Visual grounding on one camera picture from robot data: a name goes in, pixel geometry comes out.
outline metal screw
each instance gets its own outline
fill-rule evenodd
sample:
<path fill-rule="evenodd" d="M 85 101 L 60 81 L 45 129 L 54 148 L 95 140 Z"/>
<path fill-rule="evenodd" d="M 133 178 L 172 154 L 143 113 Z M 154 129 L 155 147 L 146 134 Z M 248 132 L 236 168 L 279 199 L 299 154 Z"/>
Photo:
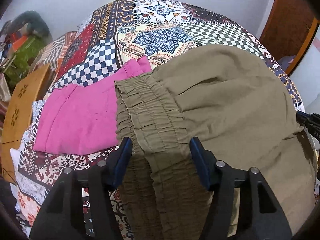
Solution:
<path fill-rule="evenodd" d="M 252 167 L 250 169 L 250 171 L 253 173 L 253 174 L 258 174 L 259 173 L 259 170 L 256 168 L 256 167 Z"/>
<path fill-rule="evenodd" d="M 65 174 L 69 174 L 71 171 L 72 171 L 72 168 L 70 168 L 70 167 L 67 167 L 67 168 L 65 168 L 65 169 L 63 170 L 63 172 L 64 172 Z"/>
<path fill-rule="evenodd" d="M 106 164 L 107 164 L 106 161 L 98 161 L 98 166 L 99 167 L 103 167 Z"/>
<path fill-rule="evenodd" d="M 217 161 L 216 165 L 220 168 L 224 167 L 224 165 L 226 165 L 226 163 L 224 161 Z"/>

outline brown trousers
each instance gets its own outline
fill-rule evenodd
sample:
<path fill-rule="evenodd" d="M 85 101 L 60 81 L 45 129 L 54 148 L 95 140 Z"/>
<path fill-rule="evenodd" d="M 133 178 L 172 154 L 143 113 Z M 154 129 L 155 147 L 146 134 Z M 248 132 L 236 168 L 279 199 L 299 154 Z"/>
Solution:
<path fill-rule="evenodd" d="M 193 136 L 234 168 L 259 168 L 293 232 L 310 214 L 316 156 L 286 87 L 259 57 L 201 46 L 117 81 L 116 92 L 118 140 L 133 141 L 120 193 L 136 240 L 199 238 L 212 194 L 190 157 Z"/>

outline bed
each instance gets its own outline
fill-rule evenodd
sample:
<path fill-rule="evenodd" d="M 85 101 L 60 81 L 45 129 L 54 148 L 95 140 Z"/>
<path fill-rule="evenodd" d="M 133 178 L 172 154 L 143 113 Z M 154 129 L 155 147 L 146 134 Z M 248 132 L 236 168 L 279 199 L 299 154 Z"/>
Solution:
<path fill-rule="evenodd" d="M 289 77 L 257 38 L 223 15 L 174 0 L 116 0 L 92 12 L 77 32 L 66 33 L 43 49 L 30 71 L 50 64 L 52 84 L 43 100 L 33 103 L 32 123 L 20 148 L 12 150 L 17 187 L 17 215 L 25 234 L 64 168 L 90 168 L 117 146 L 86 155 L 50 155 L 33 150 L 45 100 L 55 88 L 70 83 L 91 85 L 114 74 L 130 58 L 148 57 L 151 67 L 160 66 L 187 50 L 207 44 L 235 46 L 260 57 L 286 86 L 296 110 L 304 110 L 300 95 Z M 124 239 L 133 233 L 119 191 L 110 195 Z M 88 190 L 83 188 L 87 234 L 94 236 Z"/>

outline pink fabric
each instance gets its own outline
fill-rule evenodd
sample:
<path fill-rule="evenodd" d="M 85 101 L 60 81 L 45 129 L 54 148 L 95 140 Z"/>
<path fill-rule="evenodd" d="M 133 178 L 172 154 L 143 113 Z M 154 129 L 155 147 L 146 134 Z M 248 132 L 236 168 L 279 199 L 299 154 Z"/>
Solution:
<path fill-rule="evenodd" d="M 117 145 L 115 81 L 151 71 L 147 57 L 130 59 L 115 74 L 90 86 L 55 89 L 41 112 L 33 149 L 86 155 Z"/>

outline brown door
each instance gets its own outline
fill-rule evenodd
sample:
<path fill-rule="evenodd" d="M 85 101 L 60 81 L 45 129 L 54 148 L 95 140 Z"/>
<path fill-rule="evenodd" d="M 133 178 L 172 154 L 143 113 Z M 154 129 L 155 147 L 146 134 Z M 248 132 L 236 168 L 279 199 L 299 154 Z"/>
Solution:
<path fill-rule="evenodd" d="M 305 0 L 275 0 L 260 42 L 276 60 L 297 55 L 313 19 Z"/>

